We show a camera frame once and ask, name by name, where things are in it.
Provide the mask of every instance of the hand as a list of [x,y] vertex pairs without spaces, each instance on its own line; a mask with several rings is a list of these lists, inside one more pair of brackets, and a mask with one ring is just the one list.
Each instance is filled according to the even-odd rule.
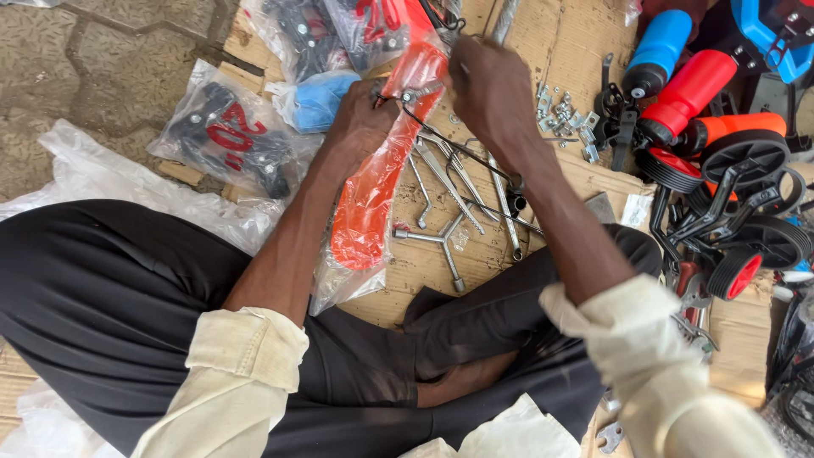
[[400,113],[394,99],[373,108],[376,93],[385,78],[356,81],[342,98],[334,123],[325,135],[323,149],[340,148],[348,164],[358,169],[361,162],[376,152],[393,127]]
[[[551,147],[540,141],[534,116],[531,71],[512,51],[462,36],[449,61],[455,113],[505,169],[525,170]],[[527,157],[534,152],[536,158]]]

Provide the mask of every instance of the rolled-up sleeve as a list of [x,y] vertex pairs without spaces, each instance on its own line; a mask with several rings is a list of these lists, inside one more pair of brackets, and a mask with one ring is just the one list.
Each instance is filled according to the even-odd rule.
[[303,329],[267,309],[216,310],[198,319],[190,373],[133,458],[259,457],[300,384]]
[[701,351],[689,348],[671,317],[676,295],[652,277],[639,275],[579,308],[554,284],[540,304],[560,332],[584,339],[622,403],[619,419],[640,458],[783,456],[757,414],[710,388]]

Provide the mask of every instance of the small wheel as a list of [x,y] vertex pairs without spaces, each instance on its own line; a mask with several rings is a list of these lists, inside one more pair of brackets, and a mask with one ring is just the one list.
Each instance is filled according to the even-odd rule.
[[640,150],[636,165],[657,184],[683,194],[690,194],[704,181],[692,164],[660,148]]
[[[696,187],[695,191],[687,194],[685,197],[687,198],[689,209],[693,210],[698,216],[704,215],[707,210],[709,210],[710,205],[712,205],[712,194],[710,193],[710,188],[707,186],[707,183]],[[724,216],[732,217],[740,206],[741,203],[739,201],[728,200],[724,206]]]
[[761,266],[782,271],[811,254],[812,241],[790,222],[769,216],[753,216],[727,244],[748,245],[763,254]]
[[784,196],[783,201],[772,204],[766,205],[764,207],[760,207],[755,211],[755,214],[763,215],[763,216],[780,216],[783,214],[787,214],[790,211],[799,207],[800,203],[803,202],[803,198],[806,195],[806,180],[803,176],[797,171],[793,170],[789,167],[783,167],[779,174],[773,176],[773,179],[760,181],[757,183],[753,183],[747,187],[742,189],[738,189],[736,191],[737,197],[741,201],[746,201],[749,196],[769,189],[772,186],[778,186],[783,193],[784,188],[786,187],[783,183],[784,180],[791,181],[790,189]]
[[756,249],[729,250],[712,271],[707,281],[707,291],[725,301],[733,300],[755,277],[762,261],[763,255]]
[[783,136],[773,130],[741,130],[725,135],[701,153],[701,173],[704,179],[717,184],[724,171],[738,162],[752,159],[760,164],[740,177],[736,188],[765,180],[789,161],[789,147]]

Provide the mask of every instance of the person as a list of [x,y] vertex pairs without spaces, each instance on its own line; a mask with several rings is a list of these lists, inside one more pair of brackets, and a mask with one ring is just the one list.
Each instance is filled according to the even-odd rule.
[[640,458],[781,456],[756,414],[708,387],[655,279],[658,246],[600,225],[569,186],[525,63],[462,37],[449,74],[455,113],[522,174],[548,241],[467,295],[422,289],[402,332],[306,314],[337,190],[400,114],[373,109],[360,81],[253,259],[115,200],[0,223],[0,332],[135,457],[576,458],[606,385]]

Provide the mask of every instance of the stone floor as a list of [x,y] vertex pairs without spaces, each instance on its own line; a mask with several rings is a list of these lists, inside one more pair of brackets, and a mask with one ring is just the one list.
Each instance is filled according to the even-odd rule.
[[[37,143],[56,119],[156,170],[145,146],[184,95],[195,60],[227,60],[239,0],[68,0],[0,7],[0,202],[51,180]],[[206,178],[200,191],[222,183]]]

